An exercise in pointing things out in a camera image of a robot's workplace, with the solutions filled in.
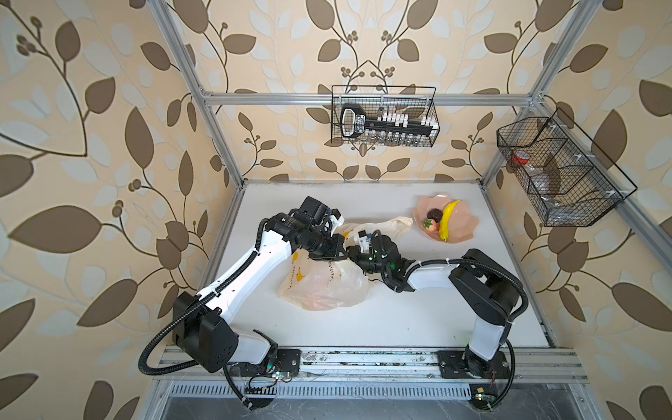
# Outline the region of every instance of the white tabletop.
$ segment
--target white tabletop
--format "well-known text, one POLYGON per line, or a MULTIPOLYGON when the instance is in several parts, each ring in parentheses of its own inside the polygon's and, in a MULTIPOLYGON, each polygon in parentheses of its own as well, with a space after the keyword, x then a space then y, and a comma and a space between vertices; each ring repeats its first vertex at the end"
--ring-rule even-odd
MULTIPOLYGON (((477 248, 516 273, 477 184, 268 183, 247 186, 217 276, 254 244, 262 218, 289 212, 299 207, 306 196, 338 208, 346 222, 382 222, 397 216, 411 217, 421 196, 438 193, 470 204, 472 213, 480 219, 474 238, 458 244, 440 243, 414 225, 396 241, 401 255, 420 261, 457 258, 468 249, 477 248)), ((278 296, 278 287, 291 265, 287 260, 266 277, 243 304, 232 326, 259 329, 280 345, 462 347, 469 342, 476 315, 457 290, 394 293, 374 282, 360 304, 308 311, 278 296)), ((516 347, 548 347, 531 307, 516 318, 509 339, 516 347)))

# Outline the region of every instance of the mounting plate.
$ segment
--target mounting plate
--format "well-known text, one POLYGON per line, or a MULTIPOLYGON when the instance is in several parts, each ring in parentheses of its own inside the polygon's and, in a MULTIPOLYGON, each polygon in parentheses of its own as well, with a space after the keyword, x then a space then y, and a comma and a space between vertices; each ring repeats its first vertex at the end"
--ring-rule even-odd
MULTIPOLYGON (((464 368, 459 368, 459 362, 462 361, 464 351, 439 350, 436 356, 439 362, 439 370, 443 379, 473 379, 464 368)), ((493 367, 491 372, 495 373, 495 379, 508 379, 511 374, 509 364, 504 353, 498 351, 492 360, 493 367)))

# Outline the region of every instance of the wall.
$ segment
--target wall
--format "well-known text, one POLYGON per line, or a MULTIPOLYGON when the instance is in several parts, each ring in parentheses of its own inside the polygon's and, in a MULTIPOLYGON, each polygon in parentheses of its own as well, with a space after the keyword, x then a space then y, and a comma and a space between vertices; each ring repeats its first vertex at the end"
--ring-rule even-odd
POLYGON ((278 181, 478 179, 495 154, 496 129, 514 117, 510 107, 438 107, 441 131, 434 146, 427 148, 330 139, 330 113, 323 108, 215 110, 243 176, 278 181))
MULTIPOLYGON (((668 1, 605 1, 547 97, 624 168, 640 188, 632 199, 668 233, 670 23, 668 1)), ((607 416, 671 418, 670 274, 613 211, 589 228, 540 228, 515 176, 502 170, 490 192, 560 345, 576 349, 607 416)))
POLYGON ((233 186, 144 1, 2 0, 0 44, 0 418, 129 419, 233 186))
POLYGON ((201 83, 220 93, 412 83, 439 93, 527 93, 574 12, 571 0, 168 4, 201 83))

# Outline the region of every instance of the yellow banana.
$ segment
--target yellow banana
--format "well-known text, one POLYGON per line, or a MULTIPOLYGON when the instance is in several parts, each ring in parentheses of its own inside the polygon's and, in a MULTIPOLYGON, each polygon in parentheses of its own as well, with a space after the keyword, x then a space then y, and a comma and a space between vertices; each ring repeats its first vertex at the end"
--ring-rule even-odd
POLYGON ((455 206, 457 206, 459 202, 459 200, 453 201, 444 208, 444 215, 441 217, 441 223, 439 223, 439 237, 442 241, 448 240, 448 219, 450 219, 450 215, 453 213, 455 206))

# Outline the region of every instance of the black wire basket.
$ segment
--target black wire basket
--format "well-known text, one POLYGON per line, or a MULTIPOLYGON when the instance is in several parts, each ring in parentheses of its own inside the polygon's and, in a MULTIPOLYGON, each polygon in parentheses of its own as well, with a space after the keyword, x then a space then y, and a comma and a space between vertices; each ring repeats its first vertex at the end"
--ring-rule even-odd
POLYGON ((637 190, 609 155, 560 108, 549 118, 528 117, 498 129, 497 147, 544 226, 591 226, 637 190), (590 151, 584 151, 569 136, 571 128, 590 140, 590 151))
POLYGON ((432 147, 441 130, 435 92, 434 87, 334 85, 332 142, 432 147))

